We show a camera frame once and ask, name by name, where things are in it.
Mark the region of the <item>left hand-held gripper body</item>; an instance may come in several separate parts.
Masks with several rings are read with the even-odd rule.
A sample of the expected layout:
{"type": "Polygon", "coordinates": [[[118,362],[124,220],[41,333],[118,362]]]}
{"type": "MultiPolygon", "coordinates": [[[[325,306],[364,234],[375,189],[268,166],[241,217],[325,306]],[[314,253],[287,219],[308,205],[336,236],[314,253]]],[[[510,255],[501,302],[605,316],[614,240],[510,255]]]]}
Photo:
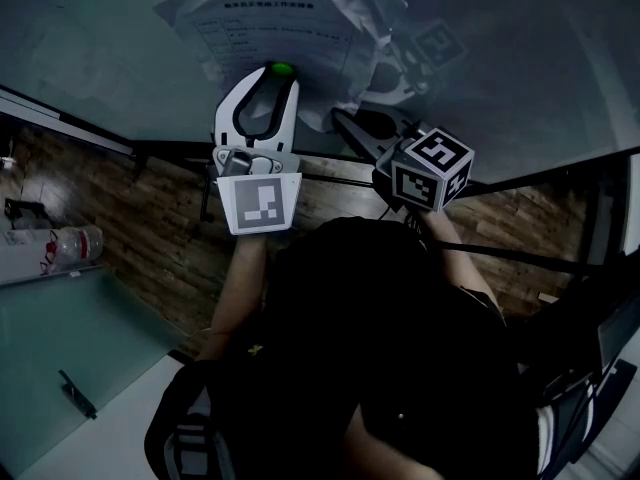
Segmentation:
{"type": "Polygon", "coordinates": [[[214,148],[213,161],[231,234],[264,234],[291,227],[302,181],[297,155],[222,145],[214,148]]]}

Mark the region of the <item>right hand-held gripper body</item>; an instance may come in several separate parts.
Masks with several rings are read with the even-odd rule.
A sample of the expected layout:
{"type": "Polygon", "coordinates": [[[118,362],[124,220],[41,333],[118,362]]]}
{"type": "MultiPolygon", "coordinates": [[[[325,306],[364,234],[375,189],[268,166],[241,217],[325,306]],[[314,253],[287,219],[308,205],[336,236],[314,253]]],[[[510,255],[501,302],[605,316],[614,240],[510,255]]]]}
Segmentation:
{"type": "Polygon", "coordinates": [[[441,128],[415,128],[375,162],[373,188],[397,211],[440,211],[466,187],[475,152],[441,128]]]}

